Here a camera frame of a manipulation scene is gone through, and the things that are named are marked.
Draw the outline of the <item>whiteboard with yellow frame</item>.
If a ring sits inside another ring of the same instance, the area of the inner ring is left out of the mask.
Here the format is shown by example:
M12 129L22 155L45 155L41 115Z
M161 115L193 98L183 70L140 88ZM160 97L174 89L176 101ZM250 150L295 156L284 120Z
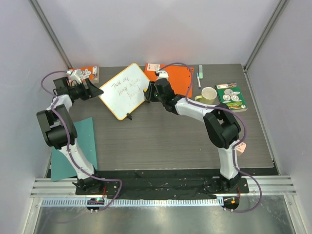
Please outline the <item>whiteboard with yellow frame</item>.
M132 63L100 87L100 100L118 120L124 120L140 106L150 80L142 69Z

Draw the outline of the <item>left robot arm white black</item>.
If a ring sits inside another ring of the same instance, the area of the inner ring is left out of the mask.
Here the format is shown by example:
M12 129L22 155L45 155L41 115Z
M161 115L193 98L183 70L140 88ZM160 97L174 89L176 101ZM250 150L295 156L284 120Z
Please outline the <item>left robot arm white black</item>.
M75 100L89 100L103 94L86 78L71 85L68 77L53 81L55 88L47 93L52 95L51 105L37 112L37 119L46 144L63 154L77 174L77 182L73 184L79 191L100 194L104 182L97 178L98 172L84 155L78 145L78 133L69 115Z

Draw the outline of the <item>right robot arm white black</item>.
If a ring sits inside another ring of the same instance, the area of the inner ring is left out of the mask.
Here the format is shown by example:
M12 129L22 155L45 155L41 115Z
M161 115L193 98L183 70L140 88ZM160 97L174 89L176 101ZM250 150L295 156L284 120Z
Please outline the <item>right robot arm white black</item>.
M191 117L204 123L211 143L220 159L220 187L230 193L241 179L236 144L241 127L233 113L223 104L205 105L178 95L166 78L149 82L143 91L146 102L160 102L170 113Z

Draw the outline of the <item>blue whiteboard marker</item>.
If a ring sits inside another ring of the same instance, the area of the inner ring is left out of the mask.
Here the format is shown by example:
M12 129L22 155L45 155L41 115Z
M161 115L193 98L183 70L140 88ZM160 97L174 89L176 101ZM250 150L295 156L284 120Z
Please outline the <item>blue whiteboard marker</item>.
M198 85L198 88L201 89L201 83L200 83L200 77L199 77L199 73L196 73L196 80L197 80L197 85Z

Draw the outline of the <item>orange paperback book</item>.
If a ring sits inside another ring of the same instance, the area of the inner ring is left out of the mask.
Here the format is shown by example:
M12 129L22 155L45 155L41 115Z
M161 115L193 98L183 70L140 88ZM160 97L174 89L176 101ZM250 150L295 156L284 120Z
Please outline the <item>orange paperback book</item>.
M82 76L80 78L82 81L85 81L88 78L93 84L99 83L98 66L81 67L80 70L82 71Z

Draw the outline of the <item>orange notebook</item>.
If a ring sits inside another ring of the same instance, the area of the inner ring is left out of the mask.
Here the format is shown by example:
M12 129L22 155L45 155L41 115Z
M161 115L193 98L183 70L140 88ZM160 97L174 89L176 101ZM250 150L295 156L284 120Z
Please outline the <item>orange notebook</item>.
M165 64L146 63L144 73L150 81L156 81L155 71L164 67ZM191 83L191 73L187 67L171 65L164 69L169 75L169 82L176 94L186 95Z

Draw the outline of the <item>pale yellow mug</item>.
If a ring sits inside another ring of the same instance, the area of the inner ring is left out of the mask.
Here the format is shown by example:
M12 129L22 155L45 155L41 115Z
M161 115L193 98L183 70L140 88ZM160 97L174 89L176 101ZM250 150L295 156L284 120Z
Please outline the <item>pale yellow mug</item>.
M195 97L195 101L202 104L212 105L217 97L217 92L212 87L205 87L201 90L201 95Z

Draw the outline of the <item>green coin book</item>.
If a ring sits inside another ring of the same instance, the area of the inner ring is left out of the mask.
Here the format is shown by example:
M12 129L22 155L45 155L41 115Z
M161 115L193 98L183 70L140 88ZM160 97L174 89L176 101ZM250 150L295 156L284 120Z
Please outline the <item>green coin book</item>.
M215 86L220 103L226 104L233 112L247 111L248 107L237 82Z

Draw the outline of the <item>teal mat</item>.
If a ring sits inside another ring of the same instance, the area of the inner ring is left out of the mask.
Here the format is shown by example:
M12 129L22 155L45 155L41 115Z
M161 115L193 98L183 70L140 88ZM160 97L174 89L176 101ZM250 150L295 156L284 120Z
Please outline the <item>teal mat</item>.
M90 175L95 173L97 165L97 153L94 135L93 119L87 118L74 123L78 137L75 139L76 145L70 145L72 156L68 155L67 147L59 151L52 148L51 158L51 180L59 181L73 176L87 174L78 170L82 168Z

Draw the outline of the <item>pink wooden block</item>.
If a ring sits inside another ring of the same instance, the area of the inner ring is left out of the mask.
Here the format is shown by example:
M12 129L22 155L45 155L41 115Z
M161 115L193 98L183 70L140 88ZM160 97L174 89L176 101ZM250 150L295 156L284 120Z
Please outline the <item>pink wooden block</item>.
M236 152L237 152L237 156L240 156L244 153L245 149L246 149L247 144L242 142L239 145L236 146Z

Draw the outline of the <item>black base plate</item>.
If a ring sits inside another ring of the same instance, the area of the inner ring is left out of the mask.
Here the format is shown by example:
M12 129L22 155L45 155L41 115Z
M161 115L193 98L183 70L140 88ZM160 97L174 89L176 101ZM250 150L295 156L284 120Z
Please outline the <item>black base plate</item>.
M105 179L122 181L118 199L210 199L213 195L247 194L250 191L245 178L241 178L234 188L224 190L219 169L110 170L97 174Z

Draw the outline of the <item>left aluminium corner post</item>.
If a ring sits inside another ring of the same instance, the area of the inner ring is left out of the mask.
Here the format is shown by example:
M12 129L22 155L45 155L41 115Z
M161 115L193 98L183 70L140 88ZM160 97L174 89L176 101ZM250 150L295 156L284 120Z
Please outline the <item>left aluminium corner post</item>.
M29 0L28 1L33 8L35 14L37 15L39 21L41 22L45 32L47 33L48 37L50 38L52 44L54 45L56 51L60 55L61 59L67 66L67 68L72 68L72 64L69 61L60 41L57 38L57 35L55 34L48 18L46 17L42 7L40 6L39 2L37 0Z

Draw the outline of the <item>aluminium corner post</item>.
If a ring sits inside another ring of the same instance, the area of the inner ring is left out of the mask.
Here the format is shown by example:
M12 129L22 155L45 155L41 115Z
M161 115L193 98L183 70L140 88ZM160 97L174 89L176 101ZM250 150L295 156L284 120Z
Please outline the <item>aluminium corner post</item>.
M275 9L273 10L267 24L265 25L257 43L255 44L246 64L243 66L244 72L247 72L253 61L255 60L256 56L260 52L260 49L264 45L265 41L267 40L268 36L272 32L275 24L277 23L278 19L282 15L283 11L285 10L287 4L289 3L289 0L279 0Z
M67 66L67 68L72 68L72 64L69 61L60 41L57 38L57 35L55 34L48 18L46 17L42 7L40 6L39 2L37 0L29 0L28 1L33 8L35 14L37 15L39 21L41 22L45 32L47 33L48 37L50 38L52 44L54 45L56 51L60 55L61 59Z

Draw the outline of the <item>right aluminium corner post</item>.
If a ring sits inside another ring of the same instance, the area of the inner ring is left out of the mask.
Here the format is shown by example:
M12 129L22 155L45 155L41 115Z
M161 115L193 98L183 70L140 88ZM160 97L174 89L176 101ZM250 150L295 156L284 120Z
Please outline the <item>right aluminium corner post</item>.
M275 24L277 23L278 19L282 15L283 11L285 10L287 4L289 3L289 0L279 0L275 9L273 10L267 24L265 25L257 43L255 44L246 64L243 66L244 72L247 72L253 61L255 60L256 56L260 52L260 49L264 45L265 41L267 40L268 36L272 32Z

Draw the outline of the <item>aluminium front rail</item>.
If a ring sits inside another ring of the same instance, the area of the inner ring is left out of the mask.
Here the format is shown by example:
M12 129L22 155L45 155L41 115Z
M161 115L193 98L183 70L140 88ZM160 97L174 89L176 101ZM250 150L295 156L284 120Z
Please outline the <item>aluminium front rail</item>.
M292 179L288 175L256 176L263 195L296 195ZM49 178L36 178L31 190L31 197L73 197L76 178L67 178L56 182Z

